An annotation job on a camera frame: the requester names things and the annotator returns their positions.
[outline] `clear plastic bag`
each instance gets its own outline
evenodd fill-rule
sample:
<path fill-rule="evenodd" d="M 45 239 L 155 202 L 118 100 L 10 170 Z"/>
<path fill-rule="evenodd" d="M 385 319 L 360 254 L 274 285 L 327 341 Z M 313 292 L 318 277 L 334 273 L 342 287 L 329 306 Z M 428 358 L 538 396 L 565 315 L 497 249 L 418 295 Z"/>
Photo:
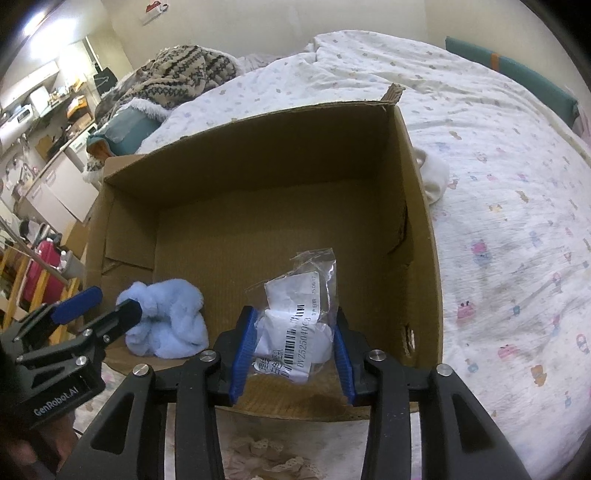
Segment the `clear plastic bag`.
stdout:
<path fill-rule="evenodd" d="M 336 260 L 331 248 L 292 260 L 292 271 L 247 291 L 259 311 L 253 368 L 303 384 L 332 357 L 339 309 Z"/>

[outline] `barcode sticker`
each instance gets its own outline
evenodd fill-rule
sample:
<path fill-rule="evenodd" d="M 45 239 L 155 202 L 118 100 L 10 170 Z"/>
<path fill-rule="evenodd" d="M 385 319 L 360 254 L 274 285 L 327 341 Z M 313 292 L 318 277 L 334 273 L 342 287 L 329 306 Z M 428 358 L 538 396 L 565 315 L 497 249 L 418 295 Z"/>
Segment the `barcode sticker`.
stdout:
<path fill-rule="evenodd" d="M 311 346 L 320 318 L 318 272 L 278 278 L 265 284 L 269 309 L 257 321 L 255 369 L 305 383 L 312 365 Z"/>

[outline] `metal bolt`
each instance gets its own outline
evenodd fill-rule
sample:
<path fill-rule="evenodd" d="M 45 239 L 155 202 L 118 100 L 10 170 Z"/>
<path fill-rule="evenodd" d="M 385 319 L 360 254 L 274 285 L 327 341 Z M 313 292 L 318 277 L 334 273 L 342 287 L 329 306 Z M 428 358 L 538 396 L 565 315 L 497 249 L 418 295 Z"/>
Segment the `metal bolt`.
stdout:
<path fill-rule="evenodd" d="M 439 364 L 437 366 L 437 373 L 442 377 L 449 377 L 453 373 L 453 368 L 447 364 Z"/>
<path fill-rule="evenodd" d="M 138 364 L 132 370 L 136 377 L 143 377 L 144 375 L 147 375 L 149 371 L 150 366 L 146 364 Z"/>
<path fill-rule="evenodd" d="M 374 362 L 382 362 L 386 360 L 386 353 L 383 350 L 371 350 L 368 356 Z"/>
<path fill-rule="evenodd" d="M 213 362 L 217 357 L 217 353 L 213 350 L 204 350 L 199 354 L 199 359 L 202 362 Z"/>

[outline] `open cardboard box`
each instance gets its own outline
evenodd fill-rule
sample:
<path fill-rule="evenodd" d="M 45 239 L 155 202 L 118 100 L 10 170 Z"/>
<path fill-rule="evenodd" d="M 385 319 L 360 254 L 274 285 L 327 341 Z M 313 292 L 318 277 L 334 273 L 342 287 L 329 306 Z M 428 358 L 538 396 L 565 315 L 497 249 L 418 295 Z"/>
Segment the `open cardboard box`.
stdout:
<path fill-rule="evenodd" d="M 397 106 L 342 102 L 274 112 L 111 158 L 90 224 L 86 286 L 101 313 L 135 280 L 185 278 L 205 297 L 211 345 L 234 327 L 245 289 L 291 269 L 296 252 L 332 247 L 350 327 L 407 365 L 441 360 L 439 267 L 418 167 Z M 123 339 L 106 362 L 127 374 L 183 360 L 137 357 Z M 249 379 L 236 410 L 344 420 L 333 368 L 305 386 Z"/>

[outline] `white bed sheet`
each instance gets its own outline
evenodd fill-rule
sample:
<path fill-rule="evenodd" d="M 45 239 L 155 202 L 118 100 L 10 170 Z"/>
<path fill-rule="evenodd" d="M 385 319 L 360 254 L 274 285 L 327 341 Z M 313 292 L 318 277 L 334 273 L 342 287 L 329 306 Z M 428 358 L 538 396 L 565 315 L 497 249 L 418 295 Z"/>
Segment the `white bed sheet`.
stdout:
<path fill-rule="evenodd" d="M 392 82 L 407 88 L 400 108 L 413 144 L 452 175 L 431 207 L 444 361 L 532 477 L 546 479 L 591 424 L 591 161 L 530 92 L 428 44 L 342 31 L 179 106 L 138 152 L 265 112 L 376 100 Z M 413 468 L 419 478 L 419 455 Z"/>

